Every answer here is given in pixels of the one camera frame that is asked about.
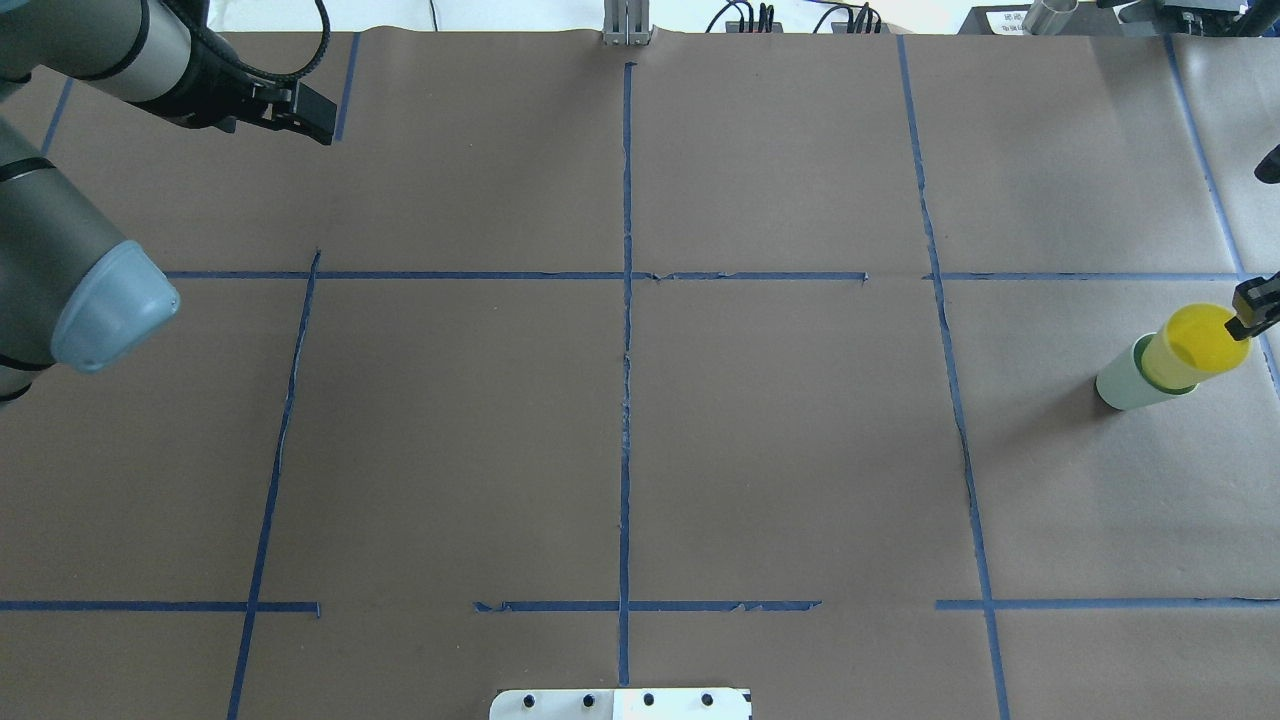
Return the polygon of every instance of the table surface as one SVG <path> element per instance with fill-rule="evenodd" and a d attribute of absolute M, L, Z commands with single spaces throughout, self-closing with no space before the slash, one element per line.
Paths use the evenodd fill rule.
<path fill-rule="evenodd" d="M 332 147 L 37 74 L 5 117 L 183 307 L 0 419 L 0 715 L 1272 717 L 1270 346 L 1092 379 L 1280 265 L 1277 60 L 381 28 Z"/>

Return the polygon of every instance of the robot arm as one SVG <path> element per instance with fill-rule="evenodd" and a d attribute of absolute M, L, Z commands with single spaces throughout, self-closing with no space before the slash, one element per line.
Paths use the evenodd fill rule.
<path fill-rule="evenodd" d="M 0 101 L 46 65 L 182 127 L 243 120 L 329 145 L 337 106 L 300 82 L 328 45 L 316 6 L 320 49 L 275 74 L 207 28 L 207 0 L 0 0 Z M 55 363 L 106 368 L 178 305 L 142 247 L 0 118 L 0 407 Z"/>
<path fill-rule="evenodd" d="M 320 49 L 278 74 L 246 65 L 209 29 L 207 0 L 0 0 L 0 97 L 46 65 L 182 127 L 232 132 L 239 119 L 329 145 L 337 106 L 300 82 L 328 47 L 329 15 L 316 6 Z"/>

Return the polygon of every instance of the blue tape line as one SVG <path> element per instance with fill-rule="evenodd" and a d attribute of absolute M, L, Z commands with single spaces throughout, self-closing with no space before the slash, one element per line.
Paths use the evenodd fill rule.
<path fill-rule="evenodd" d="M 940 611 L 983 610 L 980 600 L 940 600 Z M 1167 609 L 1280 609 L 1280 598 L 1271 597 L 1093 597 L 1046 600 L 993 600 L 996 610 L 1167 610 Z"/>
<path fill-rule="evenodd" d="M 356 79 L 356 58 L 360 56 L 360 35 L 351 38 L 351 54 L 347 55 L 347 82 L 342 86 L 342 102 L 338 105 L 338 122 L 333 129 L 334 142 L 342 142 L 342 135 L 347 129 L 347 108 L 351 105 L 351 85 Z"/>
<path fill-rule="evenodd" d="M 933 232 L 933 218 L 929 217 L 929 204 L 925 197 L 924 155 L 920 151 L 920 131 L 915 119 L 915 100 L 911 95 L 911 72 L 906 59 L 906 42 L 897 36 L 897 59 L 902 72 L 902 96 L 906 101 L 906 122 L 911 132 L 911 155 L 915 160 L 915 183 L 920 193 L 920 215 L 924 219 L 924 234 L 928 240 L 929 269 L 933 278 L 933 300 L 938 309 L 938 327 L 942 332 L 942 354 L 947 366 L 947 383 L 951 389 L 951 411 L 955 415 L 956 430 L 960 433 L 960 450 L 964 455 L 964 477 L 969 488 L 969 525 L 973 530 L 974 556 L 978 560 L 978 582 L 986 603 L 983 615 L 987 621 L 987 646 L 991 652 L 991 670 L 996 684 L 996 703 L 1000 719 L 1009 720 L 1009 693 L 1005 689 L 1005 662 L 1000 652 L 1000 632 L 996 626 L 996 611 L 991 606 L 991 574 L 987 568 L 987 548 L 982 533 L 982 514 L 978 510 L 978 488 L 973 475 L 973 457 L 969 454 L 969 432 L 965 428 L 964 402 L 960 398 L 960 377 L 956 372 L 955 348 L 951 343 L 951 327 L 947 323 L 946 291 L 942 286 L 942 269 L 938 260 L 937 237 Z"/>
<path fill-rule="evenodd" d="M 54 146 L 54 136 L 58 133 L 58 123 L 63 122 L 63 113 L 67 110 L 67 99 L 72 95 L 72 85 L 76 81 L 67 78 L 63 83 L 63 94 L 58 96 L 58 105 L 54 106 L 54 117 L 49 119 L 49 129 L 45 131 L 45 141 L 40 143 L 40 154 L 49 155 Z"/>
<path fill-rule="evenodd" d="M 293 365 L 289 369 L 289 386 L 284 393 L 284 413 L 280 415 L 280 432 L 275 439 L 275 460 L 271 464 L 271 483 L 266 489 L 266 507 L 262 510 L 262 529 L 257 536 L 257 555 L 253 559 L 253 579 L 248 588 L 248 606 L 244 612 L 244 626 L 241 630 L 239 656 L 236 660 L 236 676 L 232 680 L 232 697 L 227 707 L 227 720 L 236 720 L 239 714 L 241 691 L 244 689 L 244 671 L 248 667 L 248 648 L 253 639 L 253 621 L 259 610 L 259 593 L 262 589 L 262 570 L 266 568 L 266 548 L 271 539 L 271 520 L 275 516 L 275 501 L 280 492 L 280 471 L 284 466 L 284 441 L 289 433 L 293 418 L 293 400 L 298 387 L 298 364 L 302 359 L 302 343 L 307 337 L 307 323 L 311 319 L 311 301 L 316 290 L 316 269 L 320 266 L 320 251 L 311 258 L 311 277 L 307 279 L 307 292 L 302 300 L 302 318 L 298 320 L 298 337 L 293 345 Z"/>
<path fill-rule="evenodd" d="M 820 600 L 634 600 L 631 612 L 808 612 Z M 515 601 L 498 606 L 474 602 L 476 612 L 618 612 L 622 605 L 612 600 Z"/>
<path fill-rule="evenodd" d="M 247 602 L 163 600 L 5 600 L 0 612 L 244 612 Z M 320 612 L 319 602 L 264 602 L 259 612 Z"/>
<path fill-rule="evenodd" d="M 855 281 L 867 282 L 867 273 L 716 273 L 691 272 L 657 275 L 645 273 L 645 279 L 663 281 Z"/>
<path fill-rule="evenodd" d="M 320 273 L 323 281 L 621 281 L 622 273 L 568 272 L 540 273 L 530 270 L 328 270 Z"/>
<path fill-rule="evenodd" d="M 942 273 L 943 281 L 1235 281 L 1234 273 Z M 933 279 L 933 275 L 924 275 Z"/>
<path fill-rule="evenodd" d="M 622 69 L 622 468 L 618 518 L 618 687 L 631 684 L 631 73 Z"/>
<path fill-rule="evenodd" d="M 1187 88 L 1183 86 L 1183 70 L 1178 67 L 1178 54 L 1174 51 L 1174 40 L 1170 36 L 1164 36 L 1165 42 L 1165 55 L 1169 56 L 1169 70 L 1174 74 L 1174 94 L 1178 96 L 1178 106 L 1183 110 L 1183 119 L 1187 120 L 1187 129 L 1192 135 L 1192 147 L 1196 149 L 1196 159 L 1199 160 L 1201 173 L 1204 176 L 1204 184 L 1208 186 L 1208 196 L 1213 202 L 1213 213 L 1217 215 L 1217 224 L 1222 228 L 1222 234 L 1226 237 L 1226 250 L 1231 255 L 1231 264 L 1235 266 L 1238 274 L 1244 273 L 1244 265 L 1240 263 L 1240 252 L 1235 245 L 1235 234 L 1231 232 L 1230 223 L 1226 222 L 1226 210 L 1222 208 L 1222 197 L 1217 192 L 1217 182 L 1213 181 L 1213 172 L 1208 167 L 1208 156 L 1204 155 L 1204 143 L 1201 142 L 1199 127 L 1196 124 L 1196 117 L 1192 115 L 1192 105 L 1187 101 Z"/>

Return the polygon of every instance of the grid line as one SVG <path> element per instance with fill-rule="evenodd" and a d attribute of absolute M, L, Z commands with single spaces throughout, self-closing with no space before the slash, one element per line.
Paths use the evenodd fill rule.
<path fill-rule="evenodd" d="M 631 73 L 622 68 L 622 466 L 618 518 L 618 687 L 631 684 Z"/>
<path fill-rule="evenodd" d="M 280 473 L 284 468 L 284 443 L 289 434 L 289 421 L 293 419 L 293 400 L 297 397 L 298 364 L 302 360 L 302 343 L 307 337 L 307 323 L 311 319 L 311 301 L 315 297 L 316 269 L 320 265 L 320 251 L 311 259 L 311 278 L 302 300 L 302 318 L 298 320 L 298 337 L 293 345 L 293 365 L 289 368 L 289 384 L 284 393 L 284 411 L 280 414 L 280 432 L 275 441 L 275 460 L 271 462 L 271 482 L 266 491 L 266 507 L 262 510 L 262 529 L 257 538 L 257 555 L 253 559 L 253 577 L 250 580 L 248 601 L 244 609 L 244 626 L 241 632 L 239 655 L 236 659 L 236 675 L 232 679 L 232 694 L 227 707 L 227 720 L 239 715 L 241 692 L 244 688 L 244 673 L 248 670 L 248 651 L 253 641 L 253 623 L 257 619 L 259 596 L 262 589 L 262 571 L 266 569 L 266 551 L 271 541 L 271 521 L 275 516 L 275 502 L 280 492 Z"/>
<path fill-rule="evenodd" d="M 942 355 L 947 368 L 947 384 L 951 391 L 951 410 L 955 415 L 956 432 L 960 437 L 960 452 L 964 456 L 965 486 L 969 491 L 969 527 L 973 532 L 974 557 L 978 561 L 978 584 L 982 588 L 983 619 L 987 623 L 987 646 L 991 653 L 992 679 L 996 685 L 996 705 L 1001 720 L 1009 720 L 1009 693 L 1005 689 L 1005 666 L 1000 652 L 1000 630 L 996 626 L 996 610 L 991 598 L 991 574 L 987 566 L 987 548 L 982 533 L 982 512 L 978 507 L 978 488 L 973 474 L 973 457 L 969 452 L 969 430 L 965 427 L 964 400 L 960 397 L 960 377 L 956 372 L 955 348 L 951 345 L 951 327 L 947 323 L 946 288 L 942 283 L 942 268 L 938 260 L 937 237 L 933 232 L 933 218 L 925 193 L 924 156 L 920 151 L 920 129 L 915 120 L 915 100 L 911 95 L 911 70 L 906 58 L 906 42 L 897 36 L 897 56 L 902 73 L 902 97 L 906 102 L 906 122 L 911 135 L 911 155 L 915 161 L 915 182 L 920 195 L 920 217 L 924 222 L 924 236 L 928 240 L 929 268 L 933 278 L 933 299 L 938 311 L 938 328 L 942 333 Z"/>

